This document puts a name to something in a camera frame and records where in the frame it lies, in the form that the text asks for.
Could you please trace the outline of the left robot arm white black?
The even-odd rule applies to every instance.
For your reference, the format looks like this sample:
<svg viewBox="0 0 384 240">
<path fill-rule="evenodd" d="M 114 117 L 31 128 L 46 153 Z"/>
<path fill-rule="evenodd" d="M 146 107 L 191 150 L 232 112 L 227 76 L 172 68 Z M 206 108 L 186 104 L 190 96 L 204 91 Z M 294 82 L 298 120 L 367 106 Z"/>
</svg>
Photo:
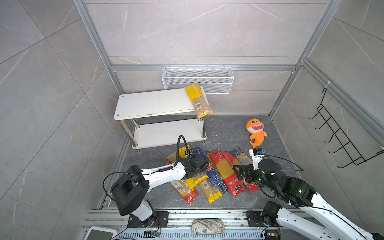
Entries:
<svg viewBox="0 0 384 240">
<path fill-rule="evenodd" d="M 209 160 L 199 155 L 176 160 L 174 163 L 154 169 L 141 169 L 131 166 L 120 172 L 120 178 L 111 187 L 113 200 L 121 216 L 132 216 L 143 227 L 155 221 L 156 212 L 145 196 L 153 188 L 172 182 L 187 180 L 207 169 Z"/>
</svg>

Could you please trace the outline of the red spaghetti bag with label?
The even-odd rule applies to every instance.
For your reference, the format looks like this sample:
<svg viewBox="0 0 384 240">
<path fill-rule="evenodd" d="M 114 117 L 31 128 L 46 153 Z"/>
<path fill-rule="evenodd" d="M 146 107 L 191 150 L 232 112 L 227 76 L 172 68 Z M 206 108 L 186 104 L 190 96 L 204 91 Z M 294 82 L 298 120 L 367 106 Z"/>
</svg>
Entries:
<svg viewBox="0 0 384 240">
<path fill-rule="evenodd" d="M 170 184 L 188 204 L 192 204 L 199 197 L 198 192 L 192 190 L 184 180 L 170 181 Z"/>
</svg>

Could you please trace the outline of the yellow wholewheat spaghetti bag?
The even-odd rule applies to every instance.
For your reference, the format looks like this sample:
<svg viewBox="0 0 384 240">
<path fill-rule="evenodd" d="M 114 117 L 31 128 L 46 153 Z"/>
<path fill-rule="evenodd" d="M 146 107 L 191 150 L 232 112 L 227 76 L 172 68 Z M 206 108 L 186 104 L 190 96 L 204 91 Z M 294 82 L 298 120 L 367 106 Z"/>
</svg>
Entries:
<svg viewBox="0 0 384 240">
<path fill-rule="evenodd" d="M 194 154 L 192 153 L 191 155 L 188 155 L 188 156 L 186 155 L 185 158 L 189 158 L 189 157 L 195 157 L 195 156 L 194 156 Z M 197 185 L 199 185 L 199 183 L 200 183 L 201 181 L 203 181 L 203 180 L 205 180 L 205 179 L 209 179 L 209 177 L 207 176 L 206 172 L 207 172 L 207 171 L 205 171 L 205 172 L 203 172 L 203 173 L 198 173 L 198 174 L 196 174 L 194 177 L 188 177 L 188 178 L 185 180 L 185 182 L 188 184 L 188 186 L 189 186 L 192 190 L 194 190 L 195 187 L 196 187 Z"/>
</svg>

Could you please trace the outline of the blue Barilla spaghetti box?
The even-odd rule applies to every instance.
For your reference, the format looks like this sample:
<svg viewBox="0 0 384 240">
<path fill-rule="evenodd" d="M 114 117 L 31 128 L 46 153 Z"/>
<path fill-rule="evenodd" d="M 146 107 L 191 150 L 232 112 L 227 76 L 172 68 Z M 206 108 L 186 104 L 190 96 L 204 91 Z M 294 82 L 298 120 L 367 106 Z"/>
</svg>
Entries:
<svg viewBox="0 0 384 240">
<path fill-rule="evenodd" d="M 192 150 L 192 153 L 194 156 L 202 156 L 205 159 L 209 161 L 209 165 L 207 166 L 207 176 L 209 177 L 209 182 L 211 186 L 215 188 L 219 188 L 222 194 L 225 194 L 226 192 L 229 191 L 227 185 L 225 184 L 224 180 L 222 177 L 219 175 L 216 167 L 214 166 L 212 160 L 210 157 L 204 152 L 204 150 L 201 147 L 198 147 L 194 150 Z"/>
</svg>

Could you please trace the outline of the yellow spaghetti bag with barcode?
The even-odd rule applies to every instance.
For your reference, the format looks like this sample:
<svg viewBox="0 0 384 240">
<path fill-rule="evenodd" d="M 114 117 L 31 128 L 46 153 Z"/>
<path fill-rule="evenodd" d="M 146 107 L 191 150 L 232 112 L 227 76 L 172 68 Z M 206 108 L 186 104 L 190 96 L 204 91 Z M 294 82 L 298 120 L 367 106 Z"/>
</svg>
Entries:
<svg viewBox="0 0 384 240">
<path fill-rule="evenodd" d="M 199 119 L 214 113 L 208 104 L 199 84 L 196 83 L 188 85 L 185 87 L 185 90 Z"/>
</svg>

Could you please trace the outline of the tan yellow pasta bag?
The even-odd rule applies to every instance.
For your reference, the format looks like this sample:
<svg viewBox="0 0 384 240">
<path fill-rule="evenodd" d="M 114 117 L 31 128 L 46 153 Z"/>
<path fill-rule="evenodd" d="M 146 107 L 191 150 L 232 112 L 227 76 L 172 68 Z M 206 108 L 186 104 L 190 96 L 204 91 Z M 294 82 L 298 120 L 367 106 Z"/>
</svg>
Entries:
<svg viewBox="0 0 384 240">
<path fill-rule="evenodd" d="M 186 157 L 186 148 L 184 147 L 184 148 L 180 148 L 179 149 L 179 159 L 184 159 Z M 167 157 L 167 160 L 168 160 L 168 162 L 169 163 L 174 163 L 175 161 L 176 161 L 176 158 L 177 158 L 177 153 L 176 152 L 174 152 L 174 153 L 172 153 L 171 155 L 169 155 L 168 157 Z"/>
</svg>

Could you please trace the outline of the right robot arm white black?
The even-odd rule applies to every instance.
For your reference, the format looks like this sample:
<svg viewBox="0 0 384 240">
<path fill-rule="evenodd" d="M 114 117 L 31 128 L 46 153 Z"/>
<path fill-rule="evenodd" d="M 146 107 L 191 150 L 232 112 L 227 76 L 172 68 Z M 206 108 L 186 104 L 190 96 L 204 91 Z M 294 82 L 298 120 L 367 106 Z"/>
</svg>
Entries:
<svg viewBox="0 0 384 240">
<path fill-rule="evenodd" d="M 234 165 L 239 180 L 267 189 L 274 198 L 309 214 L 317 223 L 295 215 L 278 203 L 269 201 L 261 212 L 267 228 L 283 227 L 311 240 L 382 240 L 379 233 L 370 233 L 332 207 L 312 186 L 299 178 L 289 177 L 280 164 L 263 158 L 257 166 Z"/>
</svg>

